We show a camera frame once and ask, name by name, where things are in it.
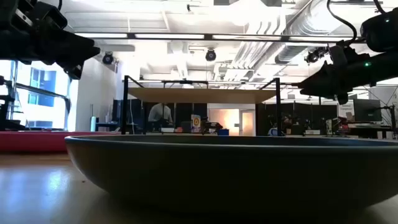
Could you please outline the magenta plate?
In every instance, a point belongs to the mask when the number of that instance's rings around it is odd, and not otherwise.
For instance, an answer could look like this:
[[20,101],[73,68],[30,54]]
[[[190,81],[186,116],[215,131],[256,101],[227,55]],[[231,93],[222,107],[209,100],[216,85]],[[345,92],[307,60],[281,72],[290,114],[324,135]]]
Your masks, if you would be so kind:
[[118,134],[118,132],[1,131],[0,152],[66,152],[67,136]]

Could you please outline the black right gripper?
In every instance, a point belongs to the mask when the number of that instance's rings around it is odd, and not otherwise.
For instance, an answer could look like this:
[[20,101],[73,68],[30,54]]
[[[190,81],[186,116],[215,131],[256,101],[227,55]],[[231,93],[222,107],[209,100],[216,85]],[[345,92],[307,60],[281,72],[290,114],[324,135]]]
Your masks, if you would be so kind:
[[301,81],[297,86],[304,95],[334,95],[339,104],[348,102],[348,92],[353,88],[372,83],[372,62],[369,54],[352,57],[346,65],[336,69],[335,65],[324,63],[319,71]]

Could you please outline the dark office monitor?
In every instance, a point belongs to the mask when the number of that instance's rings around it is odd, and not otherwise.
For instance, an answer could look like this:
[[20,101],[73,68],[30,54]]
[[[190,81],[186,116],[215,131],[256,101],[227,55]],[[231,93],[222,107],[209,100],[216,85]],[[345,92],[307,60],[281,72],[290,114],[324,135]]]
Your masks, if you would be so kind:
[[382,121],[381,104],[379,100],[354,99],[353,106],[356,122]]

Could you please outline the silver ventilation duct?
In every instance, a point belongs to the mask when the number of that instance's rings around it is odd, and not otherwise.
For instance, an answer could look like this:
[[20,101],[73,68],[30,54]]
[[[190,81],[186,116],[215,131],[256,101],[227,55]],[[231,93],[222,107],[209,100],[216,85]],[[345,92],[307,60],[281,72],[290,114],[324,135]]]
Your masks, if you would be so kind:
[[[328,21],[330,13],[326,8],[327,0],[311,0],[308,6],[298,15],[296,19],[287,27],[284,32],[286,35],[327,35],[331,32],[331,27],[322,25]],[[296,55],[305,50],[306,46],[284,45],[282,50],[275,57],[275,63],[287,64]]]

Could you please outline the white wall sign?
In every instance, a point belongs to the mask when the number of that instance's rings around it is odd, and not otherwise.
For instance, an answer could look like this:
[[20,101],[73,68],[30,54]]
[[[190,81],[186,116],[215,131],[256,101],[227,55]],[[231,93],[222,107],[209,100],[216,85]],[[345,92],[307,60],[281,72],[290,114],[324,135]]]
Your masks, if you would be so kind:
[[347,103],[338,105],[338,117],[346,118],[348,121],[354,121],[354,104]]

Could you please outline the large window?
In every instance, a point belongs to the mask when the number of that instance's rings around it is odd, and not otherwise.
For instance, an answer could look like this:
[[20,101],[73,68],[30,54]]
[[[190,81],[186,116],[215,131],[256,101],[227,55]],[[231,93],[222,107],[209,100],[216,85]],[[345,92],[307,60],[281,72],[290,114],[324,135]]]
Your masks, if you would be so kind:
[[[72,79],[61,67],[0,60],[0,75],[12,82],[11,96],[15,100],[9,104],[7,118],[16,123],[16,130],[68,129]],[[7,88],[2,85],[0,95],[5,94]]]

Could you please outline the dark grey plate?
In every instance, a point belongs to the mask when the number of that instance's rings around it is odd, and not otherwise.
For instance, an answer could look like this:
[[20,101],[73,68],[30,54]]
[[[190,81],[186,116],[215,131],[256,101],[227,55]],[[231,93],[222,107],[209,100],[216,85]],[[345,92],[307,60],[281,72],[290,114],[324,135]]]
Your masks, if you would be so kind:
[[398,195],[398,141],[91,135],[65,143],[99,188],[178,212],[336,213]]

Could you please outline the long linear ceiling light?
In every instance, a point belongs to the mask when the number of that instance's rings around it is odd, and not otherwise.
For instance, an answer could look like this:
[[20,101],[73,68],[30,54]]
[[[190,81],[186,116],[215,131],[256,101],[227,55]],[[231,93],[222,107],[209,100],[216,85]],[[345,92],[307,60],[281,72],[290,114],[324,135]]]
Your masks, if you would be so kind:
[[351,37],[341,35],[257,35],[257,34],[190,34],[190,33],[133,33],[133,32],[76,32],[76,35],[91,39],[128,40],[198,40],[232,42],[286,42],[327,44]]

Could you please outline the dark office desk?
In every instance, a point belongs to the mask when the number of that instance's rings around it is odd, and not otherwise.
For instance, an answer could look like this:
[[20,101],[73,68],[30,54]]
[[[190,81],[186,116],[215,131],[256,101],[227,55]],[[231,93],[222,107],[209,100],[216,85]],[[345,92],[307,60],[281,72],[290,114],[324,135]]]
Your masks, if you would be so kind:
[[366,139],[391,140],[398,136],[398,128],[375,123],[349,123],[349,134]]

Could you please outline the wooden shelf with black frame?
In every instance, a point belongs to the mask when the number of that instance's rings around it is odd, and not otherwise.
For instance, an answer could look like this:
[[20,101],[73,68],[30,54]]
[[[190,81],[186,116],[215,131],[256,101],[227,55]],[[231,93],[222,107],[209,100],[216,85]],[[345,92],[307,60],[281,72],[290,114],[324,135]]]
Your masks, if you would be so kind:
[[230,104],[261,104],[273,96],[276,97],[277,135],[282,135],[282,112],[280,98],[280,79],[274,78],[258,90],[216,90],[209,88],[145,88],[129,75],[123,77],[123,134],[127,128],[128,94],[140,99],[143,103],[230,103]]

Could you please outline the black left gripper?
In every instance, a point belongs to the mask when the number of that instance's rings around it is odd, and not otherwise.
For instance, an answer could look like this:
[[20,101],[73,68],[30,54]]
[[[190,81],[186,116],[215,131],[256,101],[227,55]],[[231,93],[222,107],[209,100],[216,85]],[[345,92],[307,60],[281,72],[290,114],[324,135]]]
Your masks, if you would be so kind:
[[20,47],[18,59],[27,63],[38,60],[46,65],[57,63],[71,79],[79,80],[83,63],[100,51],[93,39],[53,30],[31,35],[30,42]]

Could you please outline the black equipment stand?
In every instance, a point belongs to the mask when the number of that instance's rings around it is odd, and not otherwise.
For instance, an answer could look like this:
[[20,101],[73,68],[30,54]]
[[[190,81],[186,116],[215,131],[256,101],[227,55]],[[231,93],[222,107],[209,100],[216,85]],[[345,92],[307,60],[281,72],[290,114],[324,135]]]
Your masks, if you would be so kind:
[[3,76],[0,75],[0,86],[5,85],[7,88],[7,94],[0,95],[0,100],[3,100],[4,103],[0,104],[0,131],[5,131],[7,129],[15,129],[16,123],[12,120],[8,120],[7,112],[9,109],[9,104],[14,102],[14,98],[11,96],[12,91],[12,82],[6,80]]

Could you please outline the box with orange circle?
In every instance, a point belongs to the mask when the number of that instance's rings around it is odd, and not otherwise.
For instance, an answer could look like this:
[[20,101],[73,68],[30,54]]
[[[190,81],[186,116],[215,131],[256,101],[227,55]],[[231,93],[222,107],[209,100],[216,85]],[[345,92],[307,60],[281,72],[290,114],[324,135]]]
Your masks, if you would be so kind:
[[201,116],[192,114],[191,120],[192,120],[191,132],[200,133],[201,132]]

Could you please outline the pale door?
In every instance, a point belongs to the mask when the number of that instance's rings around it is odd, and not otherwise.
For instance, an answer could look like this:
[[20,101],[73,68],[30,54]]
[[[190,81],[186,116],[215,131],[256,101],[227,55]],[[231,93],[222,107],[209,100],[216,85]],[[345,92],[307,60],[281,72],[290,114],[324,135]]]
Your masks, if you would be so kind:
[[240,136],[256,135],[256,118],[254,110],[239,111],[239,135]]

